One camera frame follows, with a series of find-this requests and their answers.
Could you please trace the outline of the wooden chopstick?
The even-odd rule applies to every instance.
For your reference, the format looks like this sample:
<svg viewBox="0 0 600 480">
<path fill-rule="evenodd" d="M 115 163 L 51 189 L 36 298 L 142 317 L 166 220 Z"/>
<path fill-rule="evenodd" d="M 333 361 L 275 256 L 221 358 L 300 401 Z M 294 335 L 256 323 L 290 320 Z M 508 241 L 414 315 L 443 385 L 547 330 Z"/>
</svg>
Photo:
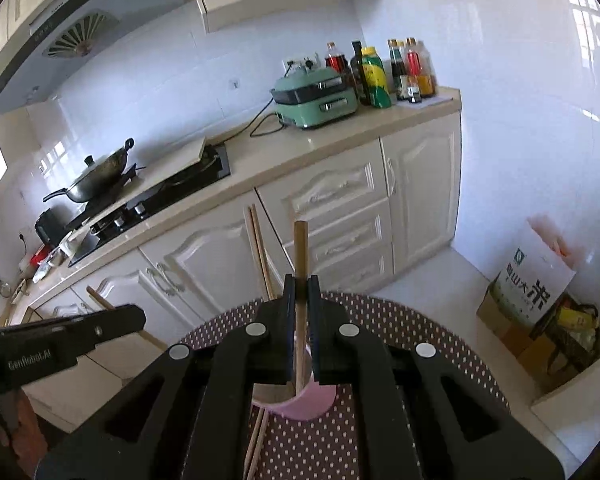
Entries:
<svg viewBox="0 0 600 480">
<path fill-rule="evenodd" d="M 294 222 L 294 270 L 296 270 L 296 389 L 300 393 L 306 381 L 306 280 L 308 279 L 308 224 L 298 220 Z"/>
<path fill-rule="evenodd" d="M 145 330 L 146 314 L 136 304 L 122 304 L 122 306 L 115 307 L 94 287 L 86 286 L 86 292 L 96 304 L 105 309 L 104 320 L 119 336 L 137 334 L 160 351 L 166 351 L 168 345 Z"/>
<path fill-rule="evenodd" d="M 254 475 L 254 466 L 252 464 L 256 453 L 260 451 L 263 434 L 265 432 L 264 424 L 268 420 L 268 413 L 264 408 L 258 408 L 256 419 L 253 422 L 251 428 L 251 434 L 249 437 L 248 446 L 246 449 L 246 455 L 244 460 L 244 470 L 242 471 L 242 478 L 252 479 Z"/>
<path fill-rule="evenodd" d="M 260 274 L 266 299 L 272 300 L 275 296 L 274 288 L 270 277 L 270 270 L 268 270 L 268 259 L 266 258 L 266 253 L 264 250 L 256 207 L 253 205 L 245 206 L 244 218 L 248 229 L 249 243 L 251 246 L 254 265 Z"/>
<path fill-rule="evenodd" d="M 261 408 L 253 427 L 245 461 L 245 478 L 253 480 L 256 475 L 260 454 L 263 448 L 270 412 Z"/>
</svg>

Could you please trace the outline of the pink cup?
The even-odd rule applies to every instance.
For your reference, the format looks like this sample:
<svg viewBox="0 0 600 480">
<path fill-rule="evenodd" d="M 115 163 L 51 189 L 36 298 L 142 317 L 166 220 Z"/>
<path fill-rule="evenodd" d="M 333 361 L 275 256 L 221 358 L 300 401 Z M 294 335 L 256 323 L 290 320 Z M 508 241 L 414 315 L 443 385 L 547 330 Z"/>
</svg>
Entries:
<svg viewBox="0 0 600 480">
<path fill-rule="evenodd" d="M 307 422 L 324 415 L 335 402 L 337 388 L 334 385 L 321 386 L 314 379 L 309 346 L 304 350 L 304 371 L 306 384 L 299 392 L 294 390 L 292 382 L 287 382 L 286 385 L 255 384 L 252 404 L 298 422 Z"/>
</svg>

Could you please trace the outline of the polka dot round tablecloth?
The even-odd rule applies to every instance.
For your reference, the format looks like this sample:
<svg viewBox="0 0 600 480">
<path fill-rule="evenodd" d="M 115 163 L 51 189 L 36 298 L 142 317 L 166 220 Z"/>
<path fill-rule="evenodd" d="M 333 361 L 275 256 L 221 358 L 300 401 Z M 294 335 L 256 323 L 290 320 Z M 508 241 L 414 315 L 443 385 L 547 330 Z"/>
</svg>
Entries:
<svg viewBox="0 0 600 480">
<path fill-rule="evenodd" d="M 466 379 L 476 373 L 477 379 L 468 384 L 496 408 L 502 408 L 502 393 L 478 356 L 457 336 L 395 302 L 386 304 L 387 313 L 374 314 L 374 308 L 381 304 L 376 298 L 348 292 L 330 292 L 326 298 L 343 304 L 353 321 L 364 324 L 363 333 L 354 338 L 340 334 L 329 337 L 346 367 L 336 375 L 340 382 L 335 386 L 336 399 L 324 415 L 307 422 L 275 414 L 270 417 L 257 478 L 358 479 L 364 464 L 370 465 L 370 474 L 377 478 L 504 478 L 506 467 L 496 455 L 494 443 L 470 443 L 461 434 L 445 438 L 442 425 L 424 410 L 417 410 L 412 418 L 426 424 L 422 442 L 414 441 L 396 376 L 390 373 L 410 357 L 399 352 L 391 359 L 389 348 L 375 334 L 391 320 L 403 321 L 408 328 L 424 324 L 464 359 L 455 376 Z"/>
</svg>

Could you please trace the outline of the red container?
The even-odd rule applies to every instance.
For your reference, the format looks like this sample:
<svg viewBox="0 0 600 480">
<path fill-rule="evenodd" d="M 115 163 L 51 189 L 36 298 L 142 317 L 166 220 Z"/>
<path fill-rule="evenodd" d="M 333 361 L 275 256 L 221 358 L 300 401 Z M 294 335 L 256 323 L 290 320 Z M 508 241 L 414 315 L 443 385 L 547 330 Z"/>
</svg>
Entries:
<svg viewBox="0 0 600 480">
<path fill-rule="evenodd" d="M 38 266 L 42 261 L 44 261 L 51 250 L 52 248 L 50 248 L 48 245 L 42 245 L 39 247 L 30 258 L 30 263 L 32 266 Z"/>
</svg>

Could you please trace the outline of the cardboard box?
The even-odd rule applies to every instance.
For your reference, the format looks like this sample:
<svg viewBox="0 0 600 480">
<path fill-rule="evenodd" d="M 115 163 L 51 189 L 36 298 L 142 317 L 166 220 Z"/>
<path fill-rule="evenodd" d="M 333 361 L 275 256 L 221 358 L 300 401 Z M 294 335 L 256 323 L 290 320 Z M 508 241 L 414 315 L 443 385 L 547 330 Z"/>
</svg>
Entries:
<svg viewBox="0 0 600 480">
<path fill-rule="evenodd" d="M 550 337 L 542 334 L 532 338 L 524 326 L 512 321 L 504 313 L 492 294 L 491 285 L 486 289 L 477 316 L 516 358 L 543 394 L 554 391 L 579 375 Z"/>
</svg>

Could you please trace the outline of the black kettle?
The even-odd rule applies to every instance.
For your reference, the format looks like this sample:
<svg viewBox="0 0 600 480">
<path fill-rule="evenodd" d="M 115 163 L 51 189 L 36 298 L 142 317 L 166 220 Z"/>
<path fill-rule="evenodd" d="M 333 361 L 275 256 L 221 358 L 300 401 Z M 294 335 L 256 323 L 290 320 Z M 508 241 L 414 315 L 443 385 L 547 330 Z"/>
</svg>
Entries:
<svg viewBox="0 0 600 480">
<path fill-rule="evenodd" d="M 56 208 L 44 210 L 35 221 L 34 230 L 41 242 L 50 248 L 57 247 L 71 232 Z"/>
</svg>

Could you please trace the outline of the black yellow bag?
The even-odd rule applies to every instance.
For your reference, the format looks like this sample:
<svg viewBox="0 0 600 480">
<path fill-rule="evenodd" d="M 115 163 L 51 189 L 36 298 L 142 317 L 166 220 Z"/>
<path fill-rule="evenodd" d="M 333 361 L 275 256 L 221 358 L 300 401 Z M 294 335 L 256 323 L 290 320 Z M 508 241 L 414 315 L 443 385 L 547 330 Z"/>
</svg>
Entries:
<svg viewBox="0 0 600 480">
<path fill-rule="evenodd" d="M 600 312 L 563 292 L 532 328 L 531 339 L 548 350 L 540 365 L 548 376 L 570 368 L 583 372 L 600 357 Z"/>
</svg>

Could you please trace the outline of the white rice bag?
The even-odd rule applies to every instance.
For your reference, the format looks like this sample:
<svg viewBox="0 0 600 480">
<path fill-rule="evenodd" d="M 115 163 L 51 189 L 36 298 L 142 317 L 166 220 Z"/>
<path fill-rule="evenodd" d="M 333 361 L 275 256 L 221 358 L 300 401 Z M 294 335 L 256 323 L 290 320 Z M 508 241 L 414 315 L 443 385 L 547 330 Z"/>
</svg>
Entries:
<svg viewBox="0 0 600 480">
<path fill-rule="evenodd" d="M 532 328 L 566 290 L 584 258 L 584 247 L 567 240 L 552 219 L 530 217 L 491 285 L 491 296 L 505 315 Z"/>
</svg>

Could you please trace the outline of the steel wok with lid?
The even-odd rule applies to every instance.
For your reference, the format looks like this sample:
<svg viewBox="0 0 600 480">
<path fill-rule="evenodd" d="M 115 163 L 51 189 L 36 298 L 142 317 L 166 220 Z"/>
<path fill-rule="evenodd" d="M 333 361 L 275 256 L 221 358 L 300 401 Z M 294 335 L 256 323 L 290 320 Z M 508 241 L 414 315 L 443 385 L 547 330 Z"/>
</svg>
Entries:
<svg viewBox="0 0 600 480">
<path fill-rule="evenodd" d="M 125 140 L 122 148 L 110 155 L 95 160 L 92 156 L 84 159 L 85 169 L 68 188 L 60 188 L 42 198 L 47 203 L 52 198 L 65 196 L 73 203 L 87 203 L 98 194 L 108 190 L 122 176 L 128 162 L 129 151 L 134 148 L 133 138 Z"/>
</svg>

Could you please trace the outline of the cream lower cabinets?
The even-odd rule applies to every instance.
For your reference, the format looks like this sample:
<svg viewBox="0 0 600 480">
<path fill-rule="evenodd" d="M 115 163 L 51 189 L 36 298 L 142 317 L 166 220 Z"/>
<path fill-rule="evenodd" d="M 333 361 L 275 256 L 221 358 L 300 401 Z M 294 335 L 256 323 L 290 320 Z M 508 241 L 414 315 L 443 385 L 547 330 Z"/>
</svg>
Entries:
<svg viewBox="0 0 600 480">
<path fill-rule="evenodd" d="M 273 288 L 294 265 L 294 222 L 326 289 L 370 292 L 449 244 L 460 198 L 460 111 L 366 113 L 316 136 L 291 131 L 227 148 L 230 175 L 143 221 L 81 262 L 53 270 L 12 308 L 12 324 L 138 304 L 145 330 L 174 344 L 264 294 L 244 218 L 256 207 Z M 80 426 L 160 350 L 138 335 L 27 386 L 35 411 Z"/>
</svg>

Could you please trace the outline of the beige cutting board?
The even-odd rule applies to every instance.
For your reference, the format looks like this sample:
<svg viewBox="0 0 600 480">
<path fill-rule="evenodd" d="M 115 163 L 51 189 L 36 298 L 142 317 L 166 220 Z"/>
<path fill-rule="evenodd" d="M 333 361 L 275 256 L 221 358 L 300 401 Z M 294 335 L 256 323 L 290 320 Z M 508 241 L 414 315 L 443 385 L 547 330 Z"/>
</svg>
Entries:
<svg viewBox="0 0 600 480">
<path fill-rule="evenodd" d="M 205 145 L 206 138 L 201 136 L 162 159 L 153 162 L 145 169 L 137 170 L 136 177 L 129 180 L 111 205 L 83 222 L 84 228 L 90 228 L 94 223 L 105 218 L 107 214 L 111 214 L 116 208 L 129 203 L 140 194 L 165 181 L 168 177 L 172 177 L 183 169 L 200 162 Z"/>
</svg>

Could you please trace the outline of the black gas stove top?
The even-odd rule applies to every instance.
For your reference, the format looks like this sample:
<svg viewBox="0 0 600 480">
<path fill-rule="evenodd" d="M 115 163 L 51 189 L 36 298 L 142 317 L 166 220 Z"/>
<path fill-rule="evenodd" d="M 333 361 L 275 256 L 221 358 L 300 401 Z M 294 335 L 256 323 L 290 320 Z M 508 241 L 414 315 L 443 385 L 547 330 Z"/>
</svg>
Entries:
<svg viewBox="0 0 600 480">
<path fill-rule="evenodd" d="M 225 144 L 206 146 L 199 162 L 148 188 L 91 226 L 76 254 L 69 260 L 68 267 L 72 268 L 163 209 L 229 175 L 230 163 Z"/>
</svg>

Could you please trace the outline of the green electric grill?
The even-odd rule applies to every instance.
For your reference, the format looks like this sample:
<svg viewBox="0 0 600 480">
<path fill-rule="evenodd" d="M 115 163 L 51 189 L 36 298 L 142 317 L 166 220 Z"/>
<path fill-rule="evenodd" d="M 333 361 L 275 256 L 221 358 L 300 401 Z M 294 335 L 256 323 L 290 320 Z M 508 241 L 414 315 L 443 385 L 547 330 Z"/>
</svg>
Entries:
<svg viewBox="0 0 600 480">
<path fill-rule="evenodd" d="M 354 89 L 331 67 L 296 68 L 270 93 L 279 122 L 299 129 L 318 128 L 358 110 Z"/>
</svg>

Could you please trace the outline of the green yellow oil bottle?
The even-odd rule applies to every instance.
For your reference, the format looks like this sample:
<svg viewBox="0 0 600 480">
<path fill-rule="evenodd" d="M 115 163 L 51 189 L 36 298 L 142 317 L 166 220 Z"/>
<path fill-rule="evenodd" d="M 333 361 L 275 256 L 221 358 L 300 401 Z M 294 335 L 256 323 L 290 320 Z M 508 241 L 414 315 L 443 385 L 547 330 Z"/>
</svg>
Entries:
<svg viewBox="0 0 600 480">
<path fill-rule="evenodd" d="M 385 110 L 392 105 L 384 63 L 374 47 L 362 49 L 362 67 L 372 107 Z"/>
</svg>

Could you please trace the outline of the black range hood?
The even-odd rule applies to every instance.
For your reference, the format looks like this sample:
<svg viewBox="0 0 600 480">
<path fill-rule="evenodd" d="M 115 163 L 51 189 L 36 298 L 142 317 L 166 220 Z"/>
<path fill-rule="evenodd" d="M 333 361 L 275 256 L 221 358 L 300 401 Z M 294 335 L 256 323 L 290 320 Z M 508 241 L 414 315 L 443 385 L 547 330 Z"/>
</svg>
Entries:
<svg viewBox="0 0 600 480">
<path fill-rule="evenodd" d="M 185 0 L 3 0 L 0 116 L 44 102 L 118 39 Z"/>
</svg>

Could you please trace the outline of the dark soy sauce bottle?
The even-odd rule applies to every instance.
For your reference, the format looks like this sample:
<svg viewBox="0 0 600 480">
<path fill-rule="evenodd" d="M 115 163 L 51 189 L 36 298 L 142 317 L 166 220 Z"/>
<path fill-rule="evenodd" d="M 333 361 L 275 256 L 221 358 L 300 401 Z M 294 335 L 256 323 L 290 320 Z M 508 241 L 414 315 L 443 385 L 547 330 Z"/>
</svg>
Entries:
<svg viewBox="0 0 600 480">
<path fill-rule="evenodd" d="M 390 53 L 391 73 L 396 98 L 399 101 L 408 100 L 408 78 L 407 71 L 403 62 L 402 54 L 395 39 L 388 40 Z"/>
</svg>

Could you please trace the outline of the red label sauce bottle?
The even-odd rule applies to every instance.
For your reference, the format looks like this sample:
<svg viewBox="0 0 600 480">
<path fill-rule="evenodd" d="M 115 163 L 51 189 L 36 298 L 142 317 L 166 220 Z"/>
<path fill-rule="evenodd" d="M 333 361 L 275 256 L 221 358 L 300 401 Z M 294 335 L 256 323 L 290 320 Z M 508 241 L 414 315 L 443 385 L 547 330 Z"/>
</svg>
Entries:
<svg viewBox="0 0 600 480">
<path fill-rule="evenodd" d="M 415 38 L 410 37 L 405 40 L 405 53 L 408 68 L 417 79 L 420 95 L 423 99 L 432 98 L 437 93 L 434 76 L 422 58 L 422 49 L 418 46 Z"/>
</svg>

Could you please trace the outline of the dark olive oil bottle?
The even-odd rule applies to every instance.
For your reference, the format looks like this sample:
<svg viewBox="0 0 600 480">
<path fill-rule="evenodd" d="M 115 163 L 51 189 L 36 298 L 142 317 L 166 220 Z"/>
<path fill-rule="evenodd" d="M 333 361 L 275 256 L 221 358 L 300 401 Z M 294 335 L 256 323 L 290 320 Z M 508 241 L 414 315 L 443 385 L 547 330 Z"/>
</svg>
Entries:
<svg viewBox="0 0 600 480">
<path fill-rule="evenodd" d="M 352 42 L 352 49 L 354 55 L 351 58 L 350 67 L 355 80 L 358 100 L 364 106 L 371 106 L 372 101 L 370 100 L 370 90 L 368 90 L 368 84 L 363 67 L 362 42 L 360 40 L 354 40 Z"/>
</svg>

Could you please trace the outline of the red cap cola bottle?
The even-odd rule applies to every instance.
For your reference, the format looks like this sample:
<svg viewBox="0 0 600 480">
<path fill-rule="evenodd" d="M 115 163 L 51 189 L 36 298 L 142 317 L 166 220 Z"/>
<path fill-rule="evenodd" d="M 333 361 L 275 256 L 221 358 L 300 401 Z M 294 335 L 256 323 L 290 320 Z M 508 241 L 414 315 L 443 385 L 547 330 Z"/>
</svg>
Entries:
<svg viewBox="0 0 600 480">
<path fill-rule="evenodd" d="M 354 86 L 347 58 L 332 41 L 327 44 L 325 64 L 336 70 L 349 87 Z"/>
</svg>

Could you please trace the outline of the wall power socket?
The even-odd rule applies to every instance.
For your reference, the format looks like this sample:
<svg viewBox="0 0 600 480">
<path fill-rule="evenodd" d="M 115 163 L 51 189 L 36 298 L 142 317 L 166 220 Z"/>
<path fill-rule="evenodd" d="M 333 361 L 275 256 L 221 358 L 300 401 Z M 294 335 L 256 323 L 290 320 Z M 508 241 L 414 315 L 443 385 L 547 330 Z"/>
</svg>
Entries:
<svg viewBox="0 0 600 480">
<path fill-rule="evenodd" d="M 297 70 L 303 70 L 304 72 L 317 70 L 323 66 L 323 61 L 317 53 L 314 53 L 311 55 L 287 56 L 283 58 L 282 64 L 283 69 L 289 70 L 291 74 Z"/>
</svg>

